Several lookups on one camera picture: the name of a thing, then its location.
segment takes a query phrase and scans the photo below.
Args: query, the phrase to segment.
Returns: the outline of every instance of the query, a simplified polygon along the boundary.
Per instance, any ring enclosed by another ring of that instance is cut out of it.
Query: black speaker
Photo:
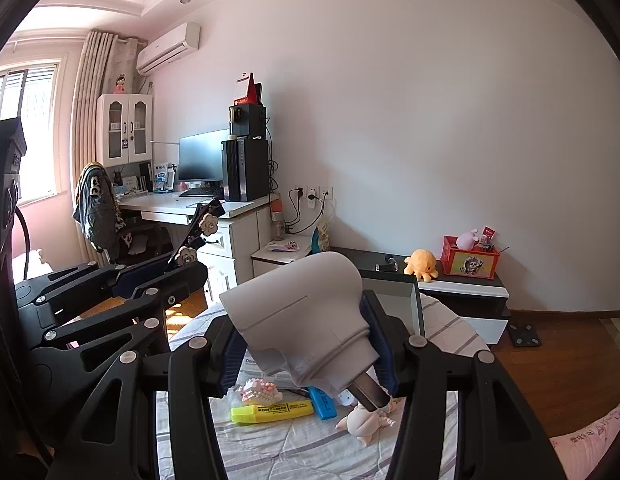
[[[270,178],[266,139],[223,140],[221,153],[226,200],[251,202],[268,194]]]
[[[266,137],[266,107],[235,105],[230,107],[230,134],[237,137]]]

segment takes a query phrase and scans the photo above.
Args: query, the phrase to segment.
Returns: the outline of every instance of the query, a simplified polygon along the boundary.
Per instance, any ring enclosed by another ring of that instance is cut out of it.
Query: wall cabinet
[[[103,94],[96,125],[97,161],[105,167],[152,158],[152,96]]]

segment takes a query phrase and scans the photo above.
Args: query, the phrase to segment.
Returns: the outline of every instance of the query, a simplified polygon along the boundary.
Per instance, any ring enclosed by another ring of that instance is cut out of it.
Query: window frame
[[[51,104],[50,104],[50,124],[49,128],[52,133],[52,159],[53,159],[53,174],[54,174],[54,189],[49,193],[46,193],[42,196],[31,197],[28,199],[20,198],[17,202],[17,205],[22,207],[31,203],[40,202],[41,200],[45,200],[66,192],[66,188],[68,186],[64,186],[64,183],[61,178],[61,168],[59,167],[59,161],[62,160],[60,156],[60,115],[61,115],[61,91],[62,91],[62,83],[64,80],[64,71],[66,68],[66,63],[68,60],[68,54],[58,54],[53,57],[34,57],[34,56],[23,56],[23,57],[11,57],[10,62],[4,63],[0,65],[0,76],[7,75],[10,72],[19,72],[21,70],[29,70],[31,68],[36,68],[37,66],[45,66],[54,64],[55,65],[55,73],[52,78],[52,95],[51,95]]]

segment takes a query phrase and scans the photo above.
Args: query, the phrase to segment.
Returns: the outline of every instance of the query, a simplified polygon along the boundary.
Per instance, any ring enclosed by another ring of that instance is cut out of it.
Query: yellow highlighter
[[[230,419],[242,424],[255,424],[257,422],[274,422],[286,420],[296,416],[311,415],[314,412],[310,400],[297,402],[280,402],[271,406],[242,406],[230,410]]]

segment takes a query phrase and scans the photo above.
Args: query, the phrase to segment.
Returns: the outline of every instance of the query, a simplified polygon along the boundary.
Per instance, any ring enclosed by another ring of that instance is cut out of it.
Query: computer monitor
[[[179,139],[179,180],[223,180],[221,141],[228,140],[230,130],[181,137]]]

